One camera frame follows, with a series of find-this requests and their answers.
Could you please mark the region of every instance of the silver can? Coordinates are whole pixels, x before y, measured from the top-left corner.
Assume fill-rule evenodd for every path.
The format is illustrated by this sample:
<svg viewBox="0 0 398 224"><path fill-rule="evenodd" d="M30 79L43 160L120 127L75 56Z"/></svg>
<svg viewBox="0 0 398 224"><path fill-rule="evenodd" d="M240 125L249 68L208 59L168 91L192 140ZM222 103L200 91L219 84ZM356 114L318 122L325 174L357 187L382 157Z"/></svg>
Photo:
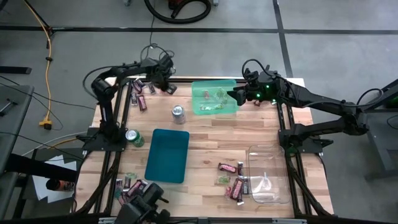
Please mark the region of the silver can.
<svg viewBox="0 0 398 224"><path fill-rule="evenodd" d="M185 123L185 112L184 112L184 108L181 105L176 105L173 107L172 115L173 115L174 123L176 123L176 124Z"/></svg>

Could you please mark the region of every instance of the blue tray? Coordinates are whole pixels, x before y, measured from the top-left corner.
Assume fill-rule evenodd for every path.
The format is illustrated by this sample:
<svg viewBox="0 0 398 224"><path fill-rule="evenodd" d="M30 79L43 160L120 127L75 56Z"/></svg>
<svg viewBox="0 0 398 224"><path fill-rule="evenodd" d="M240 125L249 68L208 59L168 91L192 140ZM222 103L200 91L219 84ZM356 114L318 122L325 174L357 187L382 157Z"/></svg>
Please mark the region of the blue tray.
<svg viewBox="0 0 398 224"><path fill-rule="evenodd" d="M152 134L145 179L181 184L187 163L189 133L155 129Z"/></svg>

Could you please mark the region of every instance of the gray floor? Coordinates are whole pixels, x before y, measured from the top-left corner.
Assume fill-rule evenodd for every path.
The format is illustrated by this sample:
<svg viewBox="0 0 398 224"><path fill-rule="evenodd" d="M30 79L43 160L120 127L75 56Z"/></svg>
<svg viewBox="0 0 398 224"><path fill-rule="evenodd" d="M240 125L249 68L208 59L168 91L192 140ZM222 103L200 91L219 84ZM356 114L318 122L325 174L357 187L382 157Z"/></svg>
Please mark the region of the gray floor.
<svg viewBox="0 0 398 224"><path fill-rule="evenodd" d="M50 25L150 27L152 21L141 0L134 0L131 7L125 7L121 0L31 0L31 4ZM279 6L285 29L398 29L395 0L280 0ZM165 1L157 1L156 7L169 14ZM181 16L202 8L191 3ZM20 0L10 1L5 10L0 12L0 24L37 25ZM275 29L277 26L272 0L220 0L220 5L196 24L173 26L155 20L154 27ZM397 78L397 35L287 35L286 39L294 77L304 78L314 93L356 101L365 90L383 87ZM175 52L176 75L237 77L242 63L249 58L269 63L271 68L285 73L277 34L154 33L153 41ZM94 107L94 100L81 87L85 73L96 67L137 60L148 43L149 33L56 33L49 76L52 97ZM0 31L0 49L1 65L33 69L30 75L6 77L34 85L38 93L47 95L44 80L47 50L42 32ZM45 131L38 127L45 108L32 101L21 134L44 142L84 131L91 124L91 110L56 103L52 110L63 122L63 130ZM315 110L312 115L316 123L335 118ZM366 136L327 137L335 140L325 149L324 156L335 213L346 218L398 222L397 179L369 183L363 178L379 168ZM35 143L20 138L14 151L22 154L34 146ZM57 213L67 212L59 206ZM27 212L27 217L38 210L49 214L46 208L32 207L36 209Z"/></svg>

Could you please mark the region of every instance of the desk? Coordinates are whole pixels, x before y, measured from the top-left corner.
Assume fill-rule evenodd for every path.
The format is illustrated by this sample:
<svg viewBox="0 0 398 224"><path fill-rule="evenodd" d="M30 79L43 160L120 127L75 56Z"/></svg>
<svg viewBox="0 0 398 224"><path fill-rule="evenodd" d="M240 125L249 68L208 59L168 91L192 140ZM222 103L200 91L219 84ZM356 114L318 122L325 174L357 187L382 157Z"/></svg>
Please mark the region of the desk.
<svg viewBox="0 0 398 224"><path fill-rule="evenodd" d="M301 78L289 81L303 85ZM172 96L161 93L150 95L145 89L148 110L144 113L141 113L138 107L130 107L126 127L139 130L146 143L141 148L127 144L122 153L118 178L123 178L127 172L136 172L139 178L144 178L150 141L155 128L184 130L190 133L185 181L182 184L159 184L165 190L164 198L170 201L169 204L158 202L160 208L166 208L172 217L293 217L291 201L280 205L263 205L256 203L249 196L244 196L244 205L237 206L235 201L225 198L225 186L216 184L217 176L225 174L218 171L219 162L246 162L247 150L256 144L275 146L277 149L279 120L276 107L268 102L263 102L260 107L248 102L241 106L236 114L197 116L192 111L191 83L176 85L178 90ZM121 105L124 105L125 94L126 90L123 91ZM175 105L185 108L187 122L184 125L177 125L172 121L171 109ZM119 110L119 122L122 113L123 106ZM294 108L293 113L296 123L312 124L309 108ZM97 108L92 124L94 127L99 126L100 117ZM77 183L78 208L88 200L97 187L103 158L103 152L95 151L83 164ZM319 158L312 154L302 154L302 161L308 188L323 207L333 213L325 173ZM304 211L302 192L298 186L296 188L300 208ZM108 191L109 186L104 190L101 211L106 205ZM120 208L115 199L111 214L117 215Z"/></svg>

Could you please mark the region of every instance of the clear plastic container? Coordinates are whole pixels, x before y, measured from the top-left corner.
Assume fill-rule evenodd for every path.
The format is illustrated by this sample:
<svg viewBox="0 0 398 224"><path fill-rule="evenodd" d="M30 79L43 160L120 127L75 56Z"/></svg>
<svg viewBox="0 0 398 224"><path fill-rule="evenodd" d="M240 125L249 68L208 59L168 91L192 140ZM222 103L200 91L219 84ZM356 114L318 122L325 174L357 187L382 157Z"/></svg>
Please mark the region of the clear plastic container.
<svg viewBox="0 0 398 224"><path fill-rule="evenodd" d="M251 146L248 153L249 190L257 203L288 203L290 190L284 150Z"/></svg>
<svg viewBox="0 0 398 224"><path fill-rule="evenodd" d="M238 110L236 100L226 92L236 87L235 80L192 83L192 110L197 115L227 114Z"/></svg>

